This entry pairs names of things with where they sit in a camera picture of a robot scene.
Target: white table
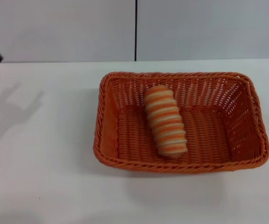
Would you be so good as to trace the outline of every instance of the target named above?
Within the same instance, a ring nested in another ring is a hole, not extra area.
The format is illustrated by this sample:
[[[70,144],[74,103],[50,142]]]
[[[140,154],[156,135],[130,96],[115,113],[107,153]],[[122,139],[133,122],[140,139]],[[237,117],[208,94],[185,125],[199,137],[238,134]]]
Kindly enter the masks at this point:
[[[111,71],[237,71],[259,95],[269,137],[269,59],[0,65],[0,224],[265,224],[269,161],[203,175],[100,164],[93,136]]]

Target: woven basket bottom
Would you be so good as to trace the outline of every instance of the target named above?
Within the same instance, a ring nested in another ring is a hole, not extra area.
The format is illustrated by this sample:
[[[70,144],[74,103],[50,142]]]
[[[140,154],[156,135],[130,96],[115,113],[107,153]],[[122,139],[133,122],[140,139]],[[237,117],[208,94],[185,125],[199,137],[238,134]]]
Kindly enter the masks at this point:
[[[146,163],[204,164],[233,161],[221,107],[184,107],[180,115],[186,131],[188,153],[178,159],[157,154],[143,106],[125,106],[118,114],[117,155]]]

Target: orange and white striped object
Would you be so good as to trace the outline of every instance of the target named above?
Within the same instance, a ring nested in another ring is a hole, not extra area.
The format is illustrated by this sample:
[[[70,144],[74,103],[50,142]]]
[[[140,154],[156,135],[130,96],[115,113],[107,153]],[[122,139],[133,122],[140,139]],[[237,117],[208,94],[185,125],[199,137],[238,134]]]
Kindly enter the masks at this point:
[[[178,157],[187,152],[184,125],[173,91],[158,85],[146,91],[145,112],[160,155]]]

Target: basket rim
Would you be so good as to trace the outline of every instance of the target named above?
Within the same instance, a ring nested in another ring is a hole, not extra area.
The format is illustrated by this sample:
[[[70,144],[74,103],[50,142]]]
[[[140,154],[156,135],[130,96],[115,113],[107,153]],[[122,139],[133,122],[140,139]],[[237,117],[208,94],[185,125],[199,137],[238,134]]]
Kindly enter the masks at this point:
[[[209,79],[209,78],[223,78],[227,80],[235,80],[244,83],[247,88],[247,94],[251,107],[252,117],[256,127],[256,134],[261,139],[261,153],[259,156],[251,160],[231,161],[227,163],[194,163],[194,164],[175,164],[175,163],[147,163],[141,161],[128,161],[115,157],[108,157],[101,153],[100,142],[102,139],[103,117],[105,109],[105,92],[110,81],[113,79]],[[99,86],[99,104],[96,118],[96,127],[94,133],[93,151],[96,158],[103,164],[111,167],[140,170],[140,171],[154,171],[161,168],[161,172],[174,173],[202,173],[202,169],[206,168],[206,172],[216,171],[235,171],[238,169],[255,168],[263,165],[269,158],[269,141],[266,134],[265,126],[262,120],[262,113],[260,108],[259,98],[255,91],[254,85],[250,78],[238,72],[178,72],[178,73],[163,73],[163,72],[111,72],[105,75]]]

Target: white wall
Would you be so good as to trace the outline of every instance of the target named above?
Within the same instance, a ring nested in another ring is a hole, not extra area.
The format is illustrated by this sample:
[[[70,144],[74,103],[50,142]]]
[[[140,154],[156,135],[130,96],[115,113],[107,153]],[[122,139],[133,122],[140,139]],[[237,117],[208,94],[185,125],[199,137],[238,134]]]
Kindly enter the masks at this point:
[[[269,0],[138,0],[137,59],[269,58]]]
[[[135,0],[0,0],[5,62],[133,61]]]

